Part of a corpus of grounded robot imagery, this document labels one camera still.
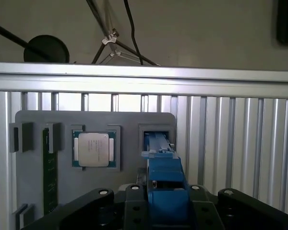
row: gray wall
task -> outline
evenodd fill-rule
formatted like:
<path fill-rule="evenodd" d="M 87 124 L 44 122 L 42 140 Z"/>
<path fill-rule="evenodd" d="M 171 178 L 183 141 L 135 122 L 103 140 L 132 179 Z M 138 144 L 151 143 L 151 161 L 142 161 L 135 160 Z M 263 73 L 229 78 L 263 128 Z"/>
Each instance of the gray wall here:
<path fill-rule="evenodd" d="M 288 48 L 274 35 L 276 0 L 129 1 L 139 48 L 161 65 L 288 70 Z M 107 0 L 98 2 L 105 12 Z M 109 0 L 107 12 L 132 46 L 123 1 Z M 0 25 L 27 41 L 54 35 L 77 63 L 90 63 L 103 37 L 85 0 L 0 0 Z M 0 37 L 0 61 L 22 60 L 23 49 Z"/>

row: black cable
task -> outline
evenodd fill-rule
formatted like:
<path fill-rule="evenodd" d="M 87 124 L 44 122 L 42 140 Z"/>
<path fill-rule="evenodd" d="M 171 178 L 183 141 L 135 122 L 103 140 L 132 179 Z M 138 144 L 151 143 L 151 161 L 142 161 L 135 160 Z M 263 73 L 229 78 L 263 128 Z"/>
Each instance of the black cable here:
<path fill-rule="evenodd" d="M 10 31 L 4 29 L 3 27 L 0 26 L 0 35 L 9 39 L 10 41 L 18 44 L 19 46 L 30 50 L 31 52 L 39 55 L 40 57 L 42 57 L 43 59 L 45 59 L 46 61 L 51 62 L 52 58 L 51 56 L 49 56 L 48 54 L 44 53 L 43 51 L 39 50 L 38 48 L 30 45 L 29 43 L 27 43 L 26 41 L 22 40 L 21 38 L 17 37 L 16 35 L 12 34 Z"/>
<path fill-rule="evenodd" d="M 93 13 L 94 17 L 96 18 L 96 21 L 98 22 L 100 29 L 102 30 L 102 33 L 104 34 L 104 36 L 108 37 L 108 32 L 101 22 L 100 15 L 98 14 L 98 10 L 95 8 L 94 3 L 92 2 L 92 0 L 86 0 L 86 2 L 89 8 L 91 9 L 91 12 Z"/>
<path fill-rule="evenodd" d="M 126 46 L 124 43 L 120 42 L 119 40 L 116 40 L 116 44 L 117 44 L 118 46 L 124 48 L 124 49 L 127 50 L 128 52 L 130 52 L 130 53 L 138 56 L 138 53 L 137 53 L 135 50 L 133 50 L 133 49 L 131 49 L 130 47 Z M 141 55 L 141 58 L 142 58 L 144 61 L 146 61 L 147 63 L 149 63 L 149 64 L 151 64 L 151 65 L 153 65 L 153 66 L 157 66 L 156 63 L 154 63 L 153 61 L 151 61 L 151 60 L 149 60 L 148 58 L 144 57 L 143 55 Z"/>
<path fill-rule="evenodd" d="M 133 45 L 135 47 L 135 50 L 139 56 L 139 59 L 140 59 L 140 63 L 141 65 L 143 65 L 143 59 L 142 59 L 142 56 L 140 54 L 140 50 L 139 50 L 139 47 L 135 41 L 135 37 L 134 37 L 134 34 L 135 34 L 135 28 L 134 28 L 134 23 L 133 23 L 133 19 L 132 19 L 132 15 L 131 15 L 131 11 L 130 11 L 130 8 L 129 8 L 129 4 L 128 4 L 128 0 L 124 0 L 124 4 L 125 4 L 125 8 L 126 8 L 126 11 L 127 11 L 127 14 L 128 14 L 128 18 L 129 18 L 129 21 L 130 21 L 130 26 L 131 26 L 131 39 L 132 39 L 132 42 L 133 42 Z"/>
<path fill-rule="evenodd" d="M 105 44 L 101 43 L 101 46 L 100 46 L 99 50 L 97 51 L 97 53 L 96 53 L 96 55 L 95 55 L 95 57 L 94 57 L 94 59 L 92 61 L 92 64 L 96 64 L 98 58 L 100 57 L 100 55 L 101 55 L 101 53 L 102 53 L 102 51 L 104 50 L 105 47 L 106 47 Z"/>

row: cpu processor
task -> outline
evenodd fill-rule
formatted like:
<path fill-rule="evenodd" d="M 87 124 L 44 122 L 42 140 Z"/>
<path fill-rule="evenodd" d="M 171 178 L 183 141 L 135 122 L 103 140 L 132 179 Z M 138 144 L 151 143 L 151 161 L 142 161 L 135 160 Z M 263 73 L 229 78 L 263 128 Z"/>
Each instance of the cpu processor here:
<path fill-rule="evenodd" d="M 73 131 L 74 167 L 115 167 L 115 132 Z"/>

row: screw head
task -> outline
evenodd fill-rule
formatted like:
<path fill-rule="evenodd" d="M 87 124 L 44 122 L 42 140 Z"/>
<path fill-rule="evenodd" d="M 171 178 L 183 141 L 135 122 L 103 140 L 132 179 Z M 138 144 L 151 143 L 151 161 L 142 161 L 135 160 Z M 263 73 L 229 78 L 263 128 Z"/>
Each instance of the screw head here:
<path fill-rule="evenodd" d="M 134 185 L 134 186 L 131 187 L 131 189 L 133 189 L 133 190 L 138 190 L 138 189 L 139 189 L 139 186 Z"/>
<path fill-rule="evenodd" d="M 191 188 L 194 189 L 194 190 L 200 190 L 200 187 L 195 186 L 195 185 L 193 185 Z"/>
<path fill-rule="evenodd" d="M 230 195 L 230 196 L 234 194 L 234 193 L 233 193 L 232 191 L 230 191 L 230 190 L 225 190 L 224 193 L 227 194 L 227 195 Z"/>
<path fill-rule="evenodd" d="M 105 195 L 105 194 L 107 194 L 107 193 L 108 193 L 107 190 L 101 190 L 101 191 L 99 191 L 99 194 L 101 194 L 101 195 Z"/>

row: green circuit board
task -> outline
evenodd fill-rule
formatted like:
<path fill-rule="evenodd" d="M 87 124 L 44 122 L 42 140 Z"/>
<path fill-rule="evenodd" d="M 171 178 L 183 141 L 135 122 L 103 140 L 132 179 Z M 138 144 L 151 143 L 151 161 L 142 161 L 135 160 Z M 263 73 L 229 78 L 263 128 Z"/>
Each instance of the green circuit board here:
<path fill-rule="evenodd" d="M 43 130 L 43 210 L 44 215 L 58 205 L 58 153 L 49 153 L 49 129 Z"/>

